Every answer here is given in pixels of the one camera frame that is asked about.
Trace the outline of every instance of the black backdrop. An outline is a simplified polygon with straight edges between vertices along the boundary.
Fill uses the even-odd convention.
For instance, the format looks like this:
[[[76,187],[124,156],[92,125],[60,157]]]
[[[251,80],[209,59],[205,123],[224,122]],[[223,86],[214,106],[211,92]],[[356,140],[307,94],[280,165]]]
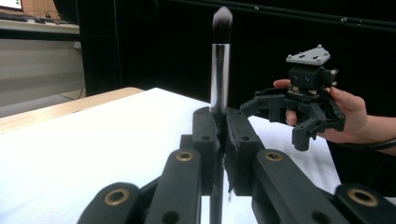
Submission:
[[[302,5],[269,1],[266,4],[358,17],[363,21],[396,21],[390,4],[381,2],[360,1],[357,5],[348,1],[305,1]],[[208,102],[212,20],[218,9],[181,0],[120,0],[102,5],[93,0],[78,1],[87,93],[127,86],[144,90],[158,87]],[[238,108],[253,97],[254,91],[272,87],[276,79],[287,78],[292,66],[285,62],[289,54],[321,44],[332,55],[324,67],[340,71],[336,79],[338,88],[364,98],[369,114],[396,117],[394,28],[381,31],[365,29],[364,23],[347,26],[341,22],[299,20],[235,7],[230,10],[233,13],[230,107]],[[105,34],[106,40],[98,34]],[[384,180],[373,184],[370,176],[387,157],[375,152],[346,151],[334,144],[330,147],[343,182],[359,182],[388,192],[381,186],[390,184]],[[389,175],[395,176],[388,172],[385,179]]]

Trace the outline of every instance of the white paper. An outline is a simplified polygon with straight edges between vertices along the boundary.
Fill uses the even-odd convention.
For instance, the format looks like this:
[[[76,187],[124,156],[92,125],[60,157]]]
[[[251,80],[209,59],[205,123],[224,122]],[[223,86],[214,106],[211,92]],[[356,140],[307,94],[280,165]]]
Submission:
[[[0,223],[77,223],[102,188],[115,182],[145,186],[162,174],[192,113],[207,103],[152,89],[0,135]],[[291,144],[291,127],[249,118],[267,148],[285,151],[320,188],[340,184],[323,139],[307,152]],[[249,197],[227,193],[223,223],[257,223]],[[202,223],[208,223],[208,197]]]

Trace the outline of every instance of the brush bristles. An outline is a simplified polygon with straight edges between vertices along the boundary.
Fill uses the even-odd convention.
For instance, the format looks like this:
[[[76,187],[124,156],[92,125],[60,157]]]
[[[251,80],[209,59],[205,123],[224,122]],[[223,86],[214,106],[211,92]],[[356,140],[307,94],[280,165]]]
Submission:
[[[213,43],[230,44],[233,14],[227,7],[221,7],[213,16]]]

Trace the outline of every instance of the makeup brush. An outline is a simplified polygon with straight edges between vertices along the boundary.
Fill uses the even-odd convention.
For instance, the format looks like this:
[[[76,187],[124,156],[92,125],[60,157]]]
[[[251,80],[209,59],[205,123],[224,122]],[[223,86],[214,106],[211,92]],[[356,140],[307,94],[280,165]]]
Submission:
[[[221,7],[213,16],[212,83],[210,113],[219,129],[220,149],[216,153],[214,167],[214,194],[210,196],[210,224],[221,223],[224,179],[224,140],[226,132],[228,81],[230,65],[231,28],[233,14]]]
[[[233,14],[221,7],[213,16],[211,113],[226,114]]]

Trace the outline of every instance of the wooden table edge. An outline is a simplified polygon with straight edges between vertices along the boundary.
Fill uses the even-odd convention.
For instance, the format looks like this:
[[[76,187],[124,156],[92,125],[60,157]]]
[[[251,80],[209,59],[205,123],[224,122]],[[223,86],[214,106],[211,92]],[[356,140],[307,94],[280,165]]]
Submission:
[[[63,104],[52,105],[0,119],[0,133],[7,133],[48,119],[72,114],[97,105],[103,105],[142,92],[138,88],[127,87],[97,95],[77,99]]]

